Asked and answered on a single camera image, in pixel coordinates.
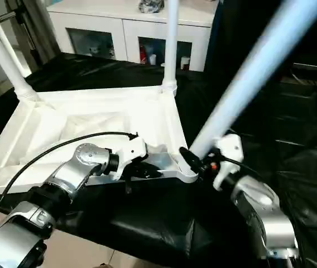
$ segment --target white vertical pole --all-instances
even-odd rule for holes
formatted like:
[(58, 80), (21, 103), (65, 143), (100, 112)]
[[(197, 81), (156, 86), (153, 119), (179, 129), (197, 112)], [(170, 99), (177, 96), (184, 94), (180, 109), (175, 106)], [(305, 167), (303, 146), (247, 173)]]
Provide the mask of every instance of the white vertical pole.
[(179, 0), (169, 0), (169, 21), (167, 22), (167, 39), (165, 50), (165, 76), (162, 86), (164, 90), (173, 91), (176, 95), (176, 57), (177, 28), (179, 23)]
[(190, 150), (203, 158), (317, 19), (317, 0), (285, 0), (238, 70)]
[(8, 51), (5, 49), (1, 41), (0, 65), (11, 81), (12, 85), (14, 86), (15, 93), (20, 100), (29, 99), (34, 101), (38, 99), (37, 93), (32, 89), (30, 85), (27, 84), (15, 62), (10, 57)]
[(21, 74), (23, 77), (26, 77), (28, 75), (30, 75), (30, 73), (28, 73), (21, 65), (20, 61), (18, 60), (18, 57), (15, 53), (15, 51), (13, 50), (11, 44), (9, 43), (9, 40), (6, 36), (6, 34), (3, 31), (2, 26), (0, 25), (0, 40), (2, 42), (2, 44), (5, 46), (6, 50), (8, 51), (8, 53), (10, 54), (12, 60), (15, 62), (17, 68), (20, 70)]

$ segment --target black tablecloth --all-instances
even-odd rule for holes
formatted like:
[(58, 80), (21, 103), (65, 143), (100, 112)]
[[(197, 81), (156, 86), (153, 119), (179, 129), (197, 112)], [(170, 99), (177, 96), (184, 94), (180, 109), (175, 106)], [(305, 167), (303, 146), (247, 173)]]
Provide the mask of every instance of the black tablecloth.
[[(159, 85), (163, 68), (62, 54), (27, 78), (38, 92)], [(190, 145), (225, 90), (224, 78), (179, 71), (176, 104)], [(18, 101), (0, 98), (0, 133)], [(244, 162), (280, 196), (292, 220), (305, 267), (317, 267), (317, 87), (267, 84), (232, 127)], [(10, 194), (9, 212), (22, 194)], [(83, 190), (58, 228), (171, 267), (246, 267), (252, 256), (244, 220), (205, 184), (177, 179)]]

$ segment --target white plastic tray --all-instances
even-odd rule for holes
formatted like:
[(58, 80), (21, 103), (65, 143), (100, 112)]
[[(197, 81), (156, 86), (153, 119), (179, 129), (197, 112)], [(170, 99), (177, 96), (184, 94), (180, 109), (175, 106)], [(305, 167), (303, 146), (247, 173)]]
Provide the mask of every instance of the white plastic tray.
[[(148, 144), (148, 161), (165, 170), (165, 177), (194, 181), (182, 176), (179, 147), (186, 141), (172, 92), (162, 87), (89, 89), (39, 93), (43, 103), (20, 102), (0, 135), (0, 193), (21, 167), (42, 151), (74, 137), (103, 131), (138, 133)], [(26, 170), (10, 193), (40, 185), (77, 145), (90, 142), (116, 151), (125, 136), (101, 136), (64, 146)], [(110, 178), (92, 177), (89, 184), (109, 183)]]

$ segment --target white bracket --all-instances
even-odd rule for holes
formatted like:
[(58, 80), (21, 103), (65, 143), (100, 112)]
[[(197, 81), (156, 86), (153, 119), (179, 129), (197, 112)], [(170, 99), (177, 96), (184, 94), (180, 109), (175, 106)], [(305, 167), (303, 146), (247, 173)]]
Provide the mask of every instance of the white bracket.
[(143, 138), (137, 137), (128, 141), (119, 151), (115, 152), (119, 156), (119, 165), (116, 172), (111, 172), (113, 180), (119, 180), (124, 168), (138, 157), (147, 155), (146, 143)]
[[(215, 146), (220, 149), (223, 156), (242, 162), (244, 159), (241, 138), (235, 134), (228, 134), (216, 141)], [(220, 163), (220, 170), (213, 181), (213, 187), (216, 190), (220, 189), (220, 185), (224, 178), (229, 173), (235, 173), (240, 170), (240, 167), (231, 162), (223, 161)]]

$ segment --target red bottle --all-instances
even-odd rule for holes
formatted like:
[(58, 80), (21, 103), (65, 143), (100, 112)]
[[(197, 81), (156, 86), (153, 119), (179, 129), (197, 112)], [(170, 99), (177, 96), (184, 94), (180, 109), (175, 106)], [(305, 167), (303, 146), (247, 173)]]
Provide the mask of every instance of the red bottle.
[(143, 45), (140, 45), (140, 60), (141, 64), (147, 64), (147, 54)]

